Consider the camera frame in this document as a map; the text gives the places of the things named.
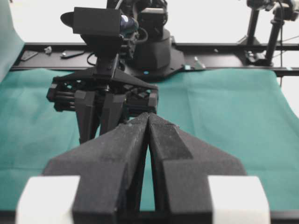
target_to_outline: green cloth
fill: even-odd
[[[0,210],[14,210],[30,176],[79,145],[76,114],[56,112],[46,99],[54,76],[66,72],[9,72],[0,84]]]
[[[0,0],[0,83],[14,64],[24,42],[14,30],[8,0]]]
[[[65,72],[10,72],[0,84],[0,210],[14,209],[26,180],[78,144],[75,113],[45,96]],[[215,70],[158,83],[158,115],[243,162],[260,177],[272,210],[299,209],[299,121],[273,72]],[[148,155],[141,209],[153,210]]]

